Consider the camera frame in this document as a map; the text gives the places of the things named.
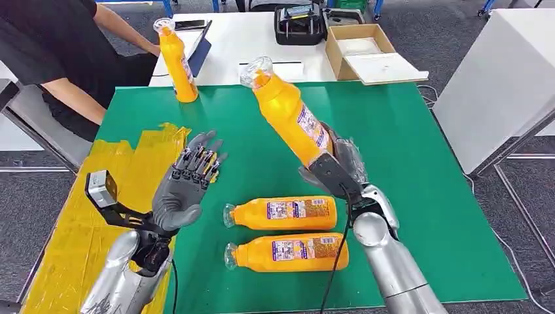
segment black cable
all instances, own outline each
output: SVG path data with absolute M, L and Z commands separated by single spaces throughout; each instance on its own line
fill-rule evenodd
M 322 306 L 320 307 L 320 314 L 324 313 L 324 307 L 326 306 L 326 301 L 328 298 L 329 290 L 331 288 L 331 283 L 333 281 L 333 275 L 335 275 L 335 269 L 337 268 L 337 263 L 339 261 L 339 256 L 341 255 L 341 249 L 343 248 L 343 244 L 345 244 L 345 240 L 347 238 L 347 232 L 349 231 L 349 225 L 351 224 L 351 216 L 353 213 L 353 204 L 351 203 L 351 196 L 347 192 L 347 189 L 342 184 L 340 185 L 347 196 L 347 222 L 345 223 L 345 230 L 343 231 L 343 238 L 341 239 L 341 243 L 339 244 L 339 249 L 337 250 L 337 254 L 335 256 L 335 261 L 333 262 L 333 269 L 331 270 L 330 279 L 328 281 L 328 286 L 326 288 L 326 292 L 324 292 L 324 297 L 322 299 Z
M 175 314 L 175 308 L 177 307 L 177 267 L 175 266 L 175 261 L 171 259 L 171 265 L 173 266 L 173 276 L 175 277 L 175 292 L 173 293 L 173 314 Z

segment person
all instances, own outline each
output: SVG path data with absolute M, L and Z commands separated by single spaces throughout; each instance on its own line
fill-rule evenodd
M 121 56 L 99 27 L 143 49 Z M 0 1 L 0 60 L 36 84 L 52 116 L 93 141 L 116 86 L 146 86 L 160 47 L 94 0 Z

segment barcode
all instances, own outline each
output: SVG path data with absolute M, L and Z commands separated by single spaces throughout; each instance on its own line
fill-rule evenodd
M 320 243 L 322 243 L 322 244 L 333 244 L 334 242 L 335 242 L 334 237 L 321 237 L 320 238 Z

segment plastic bottle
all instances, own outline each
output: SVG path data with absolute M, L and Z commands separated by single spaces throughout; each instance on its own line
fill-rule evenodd
M 289 234 L 259 237 L 243 245 L 228 243 L 224 253 L 226 267 L 248 267 L 259 272 L 329 271 L 342 234 Z M 337 270 L 349 264 L 347 243 L 341 249 Z
M 332 141 L 320 121 L 300 98 L 300 90 L 282 81 L 268 57 L 252 61 L 240 76 L 241 84 L 253 89 L 260 112 L 308 167 L 322 152 L 333 153 Z
M 160 36 L 160 51 L 173 81 L 175 97 L 182 103 L 191 103 L 198 97 L 198 89 L 190 70 L 185 45 L 175 33 L 175 22 L 170 18 L 159 18 L 154 30 Z
M 335 200 L 330 196 L 258 198 L 224 208 L 224 224 L 254 230 L 329 230 L 337 223 Z

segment gray carpet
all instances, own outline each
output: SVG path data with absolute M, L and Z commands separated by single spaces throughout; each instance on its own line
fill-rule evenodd
M 0 299 L 17 299 L 73 181 L 69 173 L 0 173 Z
M 179 0 L 174 12 L 211 12 L 211 1 Z M 509 0 L 497 0 L 496 7 L 506 7 Z M 430 71 L 428 84 L 440 92 L 448 82 L 466 51 L 486 23 L 477 18 L 482 1 L 477 0 L 386 0 L 382 8 L 383 27 L 394 47 L 418 69 Z M 153 5 L 110 5 L 148 39 L 156 42 L 152 23 L 164 15 L 160 3 Z M 221 6 L 221 11 L 237 11 L 233 1 Z M 370 20 L 371 7 L 365 14 Z M 141 52 L 107 34 L 116 49 L 125 55 Z M 555 137 L 538 137 L 522 147 L 520 152 L 555 153 Z M 27 166 L 52 165 L 43 154 L 0 152 L 0 166 L 13 166 L 23 160 Z M 502 168 L 513 183 L 530 214 L 555 249 L 554 161 L 506 161 Z M 0 240 L 0 299 L 13 300 L 52 227 L 73 178 L 70 175 L 4 175 L 0 188 L 5 192 L 0 200 L 0 232 L 10 232 L 11 240 Z M 544 306 L 555 311 L 555 296 L 540 296 L 543 285 L 555 283 L 555 270 L 548 263 L 528 227 L 494 171 L 476 181 L 476 198 L 491 226 L 514 249 L 534 295 Z M 530 301 L 478 302 L 446 305 L 450 313 L 544 313 Z M 330 313 L 386 313 L 384 309 L 332 311 Z

